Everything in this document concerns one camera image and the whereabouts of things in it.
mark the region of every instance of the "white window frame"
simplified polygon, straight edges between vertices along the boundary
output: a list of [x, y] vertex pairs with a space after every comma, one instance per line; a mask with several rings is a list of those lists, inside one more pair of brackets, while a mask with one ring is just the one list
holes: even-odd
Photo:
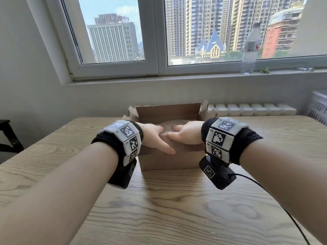
[[[138, 0], [145, 61], [82, 64], [61, 0], [46, 0], [75, 79], [237, 73], [241, 61], [168, 66], [164, 0]], [[256, 61], [255, 70], [327, 67], [327, 56], [301, 56]]]
[[138, 0], [145, 60], [94, 64], [82, 64], [61, 0], [46, 2], [74, 78], [158, 74], [152, 0]]

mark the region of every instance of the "wooden table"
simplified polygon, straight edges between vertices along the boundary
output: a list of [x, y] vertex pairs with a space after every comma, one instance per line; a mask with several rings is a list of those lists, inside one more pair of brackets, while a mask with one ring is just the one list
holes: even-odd
[[[79, 118], [0, 166], [3, 208], [119, 118]], [[327, 128], [303, 116], [238, 117], [272, 143], [327, 166]], [[247, 174], [232, 165], [236, 173]], [[305, 232], [311, 244], [320, 244]], [[279, 204], [238, 177], [217, 190], [200, 169], [141, 173], [105, 187], [71, 244], [305, 244]]]

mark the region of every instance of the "window sill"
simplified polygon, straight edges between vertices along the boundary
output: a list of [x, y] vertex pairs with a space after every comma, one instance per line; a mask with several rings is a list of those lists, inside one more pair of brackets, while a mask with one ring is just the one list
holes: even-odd
[[269, 74], [254, 72], [251, 75], [241, 73], [226, 74], [210, 74], [210, 75], [185, 75], [185, 76], [158, 76], [158, 77], [140, 77], [140, 78], [123, 78], [123, 79], [94, 79], [94, 80], [78, 80], [75, 82], [65, 83], [63, 85], [84, 85], [84, 84], [104, 84], [104, 83], [124, 83], [124, 82], [148, 82], [148, 81], [167, 81], [167, 80], [196, 80], [196, 79], [212, 79], [212, 78], [240, 78], [246, 80], [250, 77], [271, 76], [271, 75], [288, 75], [288, 74], [315, 74], [327, 73], [327, 68], [314, 70], [313, 72], [304, 72], [300, 70], [272, 70]]

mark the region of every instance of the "cardboard box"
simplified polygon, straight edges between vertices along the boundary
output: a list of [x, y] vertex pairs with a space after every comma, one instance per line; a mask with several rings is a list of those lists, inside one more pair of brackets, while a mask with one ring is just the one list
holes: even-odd
[[[185, 124], [189, 120], [202, 120], [216, 116], [215, 110], [208, 111], [208, 102], [157, 105], [145, 107], [129, 107], [129, 115], [124, 115], [124, 120], [140, 123], [161, 124], [176, 120], [174, 124]], [[165, 132], [160, 134], [162, 140], [176, 150], [176, 154], [168, 155], [157, 149], [141, 146], [138, 155], [141, 171], [166, 170], [166, 169], [192, 169], [198, 168], [200, 160], [205, 156], [204, 146], [186, 145], [167, 138]]]

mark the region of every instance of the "black cable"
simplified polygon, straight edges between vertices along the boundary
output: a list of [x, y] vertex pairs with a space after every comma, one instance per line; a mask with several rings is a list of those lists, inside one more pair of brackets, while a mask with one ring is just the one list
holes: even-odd
[[[234, 175], [238, 175], [238, 176], [242, 176], [242, 177], [244, 177], [244, 178], [247, 178], [247, 179], [249, 179], [250, 181], [252, 181], [252, 182], [254, 182], [255, 184], [257, 184], [258, 186], [260, 186], [262, 189], [264, 189], [264, 187], [262, 186], [262, 185], [260, 185], [258, 182], [256, 182], [255, 180], [253, 180], [253, 179], [251, 179], [250, 177], [247, 177], [247, 176], [245, 176], [245, 175], [243, 175], [243, 174], [228, 174], [228, 177], [231, 177], [231, 176], [234, 176]], [[303, 231], [301, 230], [301, 228], [300, 228], [300, 226], [298, 225], [298, 223], [295, 221], [295, 219], [292, 217], [292, 215], [291, 214], [289, 214], [289, 212], [287, 211], [287, 210], [285, 210], [285, 208], [283, 207], [283, 206], [281, 206], [281, 208], [283, 208], [284, 209], [284, 211], [288, 214], [288, 216], [292, 219], [292, 221], [293, 221], [293, 223], [295, 224], [295, 226], [298, 228], [298, 230], [301, 232], [301, 234], [302, 234], [302, 236], [303, 236], [303, 238], [304, 238], [304, 240], [306, 241], [306, 243], [308, 244], [308, 245], [311, 245], [310, 243], [309, 243], [309, 241], [308, 241], [308, 239], [306, 238], [306, 236], [305, 236], [305, 234], [303, 233]]]

